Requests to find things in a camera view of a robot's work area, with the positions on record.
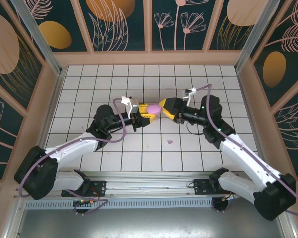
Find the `white tile floor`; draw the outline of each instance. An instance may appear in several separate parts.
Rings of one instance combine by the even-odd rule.
[[[132,96],[139,102],[158,103],[181,97],[183,89],[212,84],[212,95],[220,98],[223,118],[244,142],[257,151],[242,93],[233,66],[69,66],[47,140],[47,147],[78,137],[93,121],[102,104]],[[199,107],[206,91],[194,96]],[[189,126],[192,133],[202,127]],[[209,144],[204,136],[191,135],[186,125],[177,125],[161,114],[151,125],[129,133],[120,143],[108,143],[102,150],[77,158],[63,170],[82,171],[213,171],[222,166],[240,171],[229,157]],[[121,132],[113,134],[120,138]]]

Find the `purple object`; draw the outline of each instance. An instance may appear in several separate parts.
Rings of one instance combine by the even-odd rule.
[[[153,104],[153,105],[147,106],[147,113],[149,113],[149,114],[158,115],[161,113],[161,110],[162,110],[162,108],[159,104]]]

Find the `purple egg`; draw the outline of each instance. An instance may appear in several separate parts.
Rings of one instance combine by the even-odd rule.
[[[158,115],[158,114],[160,114],[161,110],[162,110],[162,108],[161,108],[161,106],[159,106],[159,104],[153,104],[153,105],[147,106],[147,113],[149,113],[149,114]]]

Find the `gray floor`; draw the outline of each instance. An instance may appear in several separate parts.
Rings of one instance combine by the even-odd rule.
[[[28,210],[20,238],[283,238],[277,220],[262,218],[239,199],[226,213],[211,208]]]

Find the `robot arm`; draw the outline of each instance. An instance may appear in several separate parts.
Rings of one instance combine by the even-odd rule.
[[[190,100],[192,93],[195,92],[194,89],[186,90],[187,96],[185,99]],[[203,126],[203,135],[206,140],[223,153],[229,155],[251,179],[241,178],[226,168],[220,168],[210,175],[209,181],[214,191],[224,189],[236,193],[253,203],[263,217],[273,220],[292,206],[296,199],[245,151],[250,151],[259,163],[293,191],[296,189],[295,179],[290,174],[282,175],[279,171],[270,167],[245,145],[236,131],[222,119],[222,107],[219,102],[219,98],[210,96],[209,111],[213,123],[218,130],[242,145],[243,149],[223,137],[212,127],[206,112],[206,96],[202,98],[199,109],[189,107],[189,103],[181,98],[165,99],[160,102],[160,106],[163,108],[163,112],[175,123],[183,124],[188,122],[192,125]]]
[[[136,99],[122,97],[128,112],[121,113],[125,126],[132,126],[133,130],[151,124],[156,115],[147,113],[147,104],[139,104]],[[45,197],[56,190],[79,190],[85,194],[90,189],[90,179],[81,171],[60,172],[59,170],[70,161],[84,154],[103,148],[110,141],[111,132],[123,128],[119,115],[115,115],[109,105],[101,105],[94,116],[90,128],[79,137],[51,148],[42,149],[39,146],[31,148],[14,175],[14,180],[21,184],[32,165],[43,156],[53,152],[47,159],[30,173],[25,181],[24,189],[35,200]]]

